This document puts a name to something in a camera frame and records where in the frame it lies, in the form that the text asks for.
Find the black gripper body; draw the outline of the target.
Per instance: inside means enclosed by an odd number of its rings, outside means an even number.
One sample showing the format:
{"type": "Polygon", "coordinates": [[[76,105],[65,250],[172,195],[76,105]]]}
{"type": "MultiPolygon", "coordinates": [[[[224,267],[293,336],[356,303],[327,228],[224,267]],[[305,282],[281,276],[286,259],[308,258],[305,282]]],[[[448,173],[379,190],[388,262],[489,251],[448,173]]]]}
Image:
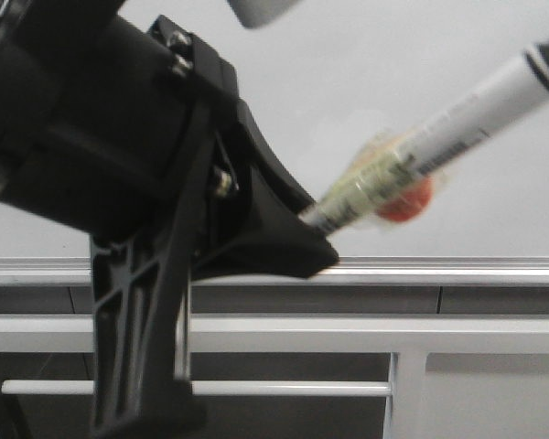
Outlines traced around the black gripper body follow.
{"type": "Polygon", "coordinates": [[[178,193],[187,147],[238,98],[202,39],[118,1],[0,1],[0,202],[121,239],[178,193]]]}

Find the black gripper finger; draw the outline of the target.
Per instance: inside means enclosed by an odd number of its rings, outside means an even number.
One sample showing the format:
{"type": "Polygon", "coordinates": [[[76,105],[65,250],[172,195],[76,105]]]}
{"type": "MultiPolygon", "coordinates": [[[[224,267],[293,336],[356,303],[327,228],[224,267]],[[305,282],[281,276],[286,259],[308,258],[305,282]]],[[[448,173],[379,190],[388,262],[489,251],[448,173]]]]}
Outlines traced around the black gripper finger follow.
{"type": "Polygon", "coordinates": [[[211,198],[193,278],[273,274],[309,278],[339,255],[298,217],[313,199],[278,160],[244,101],[219,135],[238,183],[226,199],[211,198]]]}
{"type": "Polygon", "coordinates": [[[177,160],[177,194],[123,242],[91,244],[94,438],[178,438],[206,411],[176,357],[188,320],[190,265],[209,176],[209,107],[194,105],[177,160]]]}

